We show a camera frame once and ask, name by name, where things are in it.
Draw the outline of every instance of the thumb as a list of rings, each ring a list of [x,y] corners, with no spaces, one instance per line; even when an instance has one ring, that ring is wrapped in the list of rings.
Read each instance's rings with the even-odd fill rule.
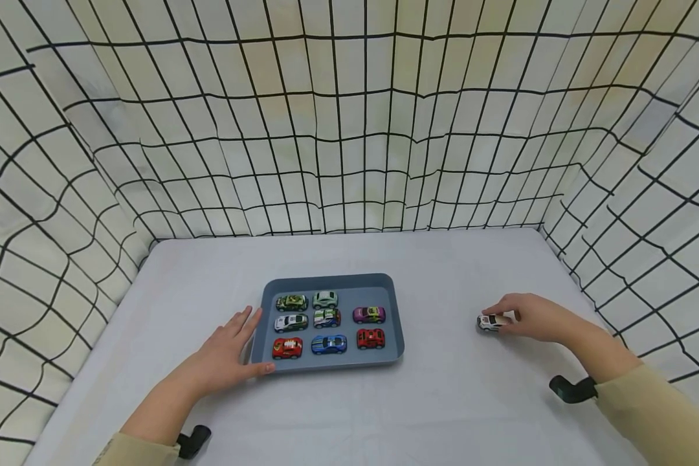
[[[242,366],[241,377],[245,379],[251,379],[253,377],[261,377],[267,375],[268,373],[274,372],[273,362],[260,362],[258,364],[246,364]]]

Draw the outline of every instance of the white toy car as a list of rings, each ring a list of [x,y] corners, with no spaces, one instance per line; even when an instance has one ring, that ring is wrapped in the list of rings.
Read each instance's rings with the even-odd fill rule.
[[[313,309],[323,309],[329,307],[334,309],[339,303],[339,296],[336,291],[319,291],[313,295]]]
[[[274,329],[277,333],[305,330],[307,329],[307,315],[282,315],[274,321]]]
[[[476,324],[485,332],[500,332],[500,328],[512,324],[513,321],[504,315],[479,315]]]

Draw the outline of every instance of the red toy car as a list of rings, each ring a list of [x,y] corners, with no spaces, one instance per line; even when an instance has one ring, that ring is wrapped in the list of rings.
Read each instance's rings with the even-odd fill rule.
[[[272,347],[272,359],[298,359],[302,354],[302,339],[278,338]]]
[[[386,334],[382,329],[359,329],[357,331],[357,347],[382,349],[386,345]]]

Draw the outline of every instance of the beige sleeve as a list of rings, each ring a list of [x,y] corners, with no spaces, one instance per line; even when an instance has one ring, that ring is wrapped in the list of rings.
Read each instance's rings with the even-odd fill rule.
[[[598,407],[651,466],[699,466],[699,408],[649,367],[601,383]]]
[[[158,445],[116,433],[106,443],[94,466],[173,466],[179,457],[179,445]]]

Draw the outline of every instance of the left hand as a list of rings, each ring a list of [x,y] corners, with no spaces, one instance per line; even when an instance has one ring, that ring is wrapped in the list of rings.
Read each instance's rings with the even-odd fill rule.
[[[169,377],[182,377],[196,397],[204,397],[274,372],[273,362],[246,365],[240,362],[243,347],[261,318],[261,309],[257,309],[249,320],[251,310],[248,305],[227,324],[218,327],[202,348],[184,360]]]

